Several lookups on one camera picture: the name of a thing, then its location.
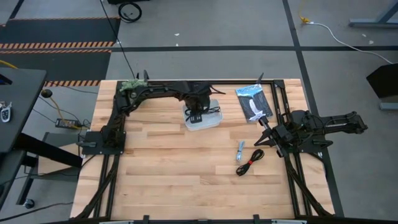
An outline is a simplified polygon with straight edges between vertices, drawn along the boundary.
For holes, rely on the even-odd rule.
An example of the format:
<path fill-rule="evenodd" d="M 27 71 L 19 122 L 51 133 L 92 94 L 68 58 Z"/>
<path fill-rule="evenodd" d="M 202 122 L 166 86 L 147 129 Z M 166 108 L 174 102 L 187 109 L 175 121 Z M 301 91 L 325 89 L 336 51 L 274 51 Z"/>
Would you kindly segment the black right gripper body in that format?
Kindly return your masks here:
<path fill-rule="evenodd" d="M 293 147 L 293 135 L 288 132 L 287 128 L 283 124 L 279 124 L 271 128 L 268 125 L 269 121 L 265 116 L 259 119 L 259 123 L 265 128 L 265 130 L 272 130 L 273 140 L 277 143 L 277 145 L 274 146 L 277 149 L 277 155 L 279 157 L 285 157 L 288 154 L 288 150 L 292 149 Z"/>

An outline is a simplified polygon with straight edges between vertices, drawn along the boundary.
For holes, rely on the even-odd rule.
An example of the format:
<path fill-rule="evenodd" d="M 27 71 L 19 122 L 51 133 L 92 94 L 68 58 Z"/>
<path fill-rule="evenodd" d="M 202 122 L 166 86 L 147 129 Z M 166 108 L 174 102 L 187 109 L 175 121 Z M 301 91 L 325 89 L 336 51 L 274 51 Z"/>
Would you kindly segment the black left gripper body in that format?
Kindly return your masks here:
<path fill-rule="evenodd" d="M 210 101 L 195 101 L 190 100 L 185 102 L 185 106 L 187 107 L 185 110 L 185 121 L 189 121 L 192 124 L 202 122 L 202 114 L 206 112 L 210 106 Z"/>

